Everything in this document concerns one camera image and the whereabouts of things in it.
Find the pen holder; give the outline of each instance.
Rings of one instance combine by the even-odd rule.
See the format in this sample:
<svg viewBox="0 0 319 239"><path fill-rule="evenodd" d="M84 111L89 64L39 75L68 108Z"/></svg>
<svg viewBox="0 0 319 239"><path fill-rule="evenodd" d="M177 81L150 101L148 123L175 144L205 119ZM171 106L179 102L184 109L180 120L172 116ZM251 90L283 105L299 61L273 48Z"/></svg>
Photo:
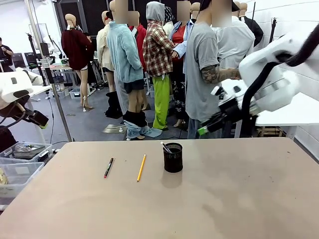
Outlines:
<svg viewBox="0 0 319 239"><path fill-rule="evenodd" d="M183 169L183 147L178 143L168 143L166 146L172 153L168 153L164 148L164 169L169 173L177 173Z"/></svg>

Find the blue jeans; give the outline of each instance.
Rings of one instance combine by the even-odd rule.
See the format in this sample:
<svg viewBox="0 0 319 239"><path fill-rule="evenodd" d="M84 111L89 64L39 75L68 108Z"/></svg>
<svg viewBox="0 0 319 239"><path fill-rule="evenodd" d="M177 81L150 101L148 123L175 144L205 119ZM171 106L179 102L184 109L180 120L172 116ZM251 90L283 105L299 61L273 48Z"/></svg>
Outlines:
<svg viewBox="0 0 319 239"><path fill-rule="evenodd" d="M222 130L219 129L212 133L207 133L204 135L199 135L197 130L200 129L201 122L199 120L189 118L188 122L188 139L201 139L201 138L221 138Z"/></svg>

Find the gray floor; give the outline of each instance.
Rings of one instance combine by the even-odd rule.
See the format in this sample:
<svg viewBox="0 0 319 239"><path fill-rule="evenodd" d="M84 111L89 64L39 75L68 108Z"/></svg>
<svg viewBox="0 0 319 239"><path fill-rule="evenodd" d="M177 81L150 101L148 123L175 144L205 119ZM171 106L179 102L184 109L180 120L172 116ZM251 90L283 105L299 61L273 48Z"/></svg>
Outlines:
<svg viewBox="0 0 319 239"><path fill-rule="evenodd" d="M89 103L93 107L93 110L89 112L82 112L80 106L80 99L71 99L70 96L67 96L63 99L60 99L64 115L66 117L68 127L71 133L71 136L76 141L116 141L123 140L123 134L110 134L102 133L102 130L109 124L120 124L123 120L111 119L105 117L105 110L108 108L108 97L105 94L108 92L108 88L104 88L100 91L94 92L89 97ZM34 102L33 107L35 110L42 112L49 118L49 124L46 129L43 129L43 134L46 142L50 143L50 137L52 133L52 112L49 100L45 99L46 94L40 94L34 97L35 99L41 99L40 102ZM154 120L154 99L149 97L149 102L152 110L145 111L147 116L147 121L153 123ZM52 136L52 143L59 141L67 141L67 137L64 131L64 127L61 121L59 111L56 106L55 99L51 99L53 114L54 114L54 129ZM5 124L9 124L12 119L7 119ZM187 132L180 129L172 127L176 122L174 116L167 118L168 122L168 131L163 131L162 135L156 139L164 139L170 137L179 137L187 138ZM20 122L10 128L13 136L17 141L26 141L26 142L39 142L37 133L33 124L27 122ZM55 148L60 148L65 143L56 144Z"/></svg>

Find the tattooed arm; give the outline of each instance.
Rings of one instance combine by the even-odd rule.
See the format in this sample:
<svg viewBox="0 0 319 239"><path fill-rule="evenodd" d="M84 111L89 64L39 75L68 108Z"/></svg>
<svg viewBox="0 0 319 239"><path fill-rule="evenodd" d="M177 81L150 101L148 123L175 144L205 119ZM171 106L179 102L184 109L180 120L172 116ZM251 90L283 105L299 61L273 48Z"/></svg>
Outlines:
<svg viewBox="0 0 319 239"><path fill-rule="evenodd" d="M217 84L229 78L240 77L239 71L235 68L223 69L219 65L207 66L201 69L203 81L207 84Z"/></svg>

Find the gray t-shirt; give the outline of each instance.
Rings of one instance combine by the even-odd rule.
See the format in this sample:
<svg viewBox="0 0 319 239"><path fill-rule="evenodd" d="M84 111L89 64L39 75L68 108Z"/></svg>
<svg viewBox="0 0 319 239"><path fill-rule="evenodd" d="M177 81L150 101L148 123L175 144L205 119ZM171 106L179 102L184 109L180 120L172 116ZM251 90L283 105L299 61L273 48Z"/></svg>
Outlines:
<svg viewBox="0 0 319 239"><path fill-rule="evenodd" d="M217 84L205 83L200 72L204 67L219 64L217 53L215 32L207 23L196 23L186 50L186 112L193 120L204 122L219 111L218 97L210 94Z"/></svg>

